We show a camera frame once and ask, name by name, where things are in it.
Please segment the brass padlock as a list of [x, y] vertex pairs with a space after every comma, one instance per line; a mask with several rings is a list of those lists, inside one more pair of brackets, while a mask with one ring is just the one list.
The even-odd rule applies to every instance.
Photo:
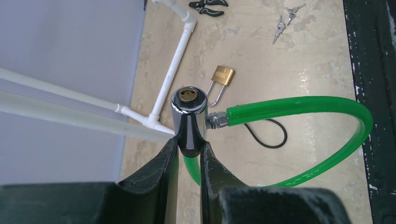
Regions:
[[218, 65], [217, 68], [215, 69], [213, 76], [211, 78], [211, 83], [210, 86], [206, 92], [207, 97], [209, 98], [210, 93], [212, 92], [213, 86], [215, 85], [215, 83], [222, 85], [215, 101], [213, 103], [208, 103], [209, 107], [214, 107], [217, 105], [217, 103], [219, 102], [219, 100], [221, 99], [222, 95], [223, 95], [223, 91], [226, 87], [228, 87], [232, 81], [232, 78], [235, 75], [235, 70], [225, 67], [225, 66], [221, 66]]

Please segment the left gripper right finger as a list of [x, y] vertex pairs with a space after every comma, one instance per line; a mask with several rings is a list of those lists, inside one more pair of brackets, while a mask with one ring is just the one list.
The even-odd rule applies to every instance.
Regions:
[[203, 224], [349, 224], [342, 201], [323, 188], [251, 187], [201, 148]]

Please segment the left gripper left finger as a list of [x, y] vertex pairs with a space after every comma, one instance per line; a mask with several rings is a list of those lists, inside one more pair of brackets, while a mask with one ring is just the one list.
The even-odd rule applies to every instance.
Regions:
[[132, 175], [114, 182], [2, 185], [3, 224], [164, 224], [176, 221], [175, 138]]

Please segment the green cable lock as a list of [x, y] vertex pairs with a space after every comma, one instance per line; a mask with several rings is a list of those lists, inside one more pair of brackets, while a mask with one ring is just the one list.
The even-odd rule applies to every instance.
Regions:
[[197, 185], [201, 183], [198, 157], [206, 143], [208, 129], [308, 113], [332, 112], [355, 117], [359, 122], [356, 131], [341, 149], [313, 168], [276, 183], [277, 187], [295, 187], [346, 159], [363, 144], [373, 126], [373, 116], [367, 107], [351, 99], [334, 96], [281, 98], [229, 107], [224, 112], [208, 113], [207, 94], [200, 88], [186, 86], [172, 94], [170, 103], [178, 147], [186, 169]]

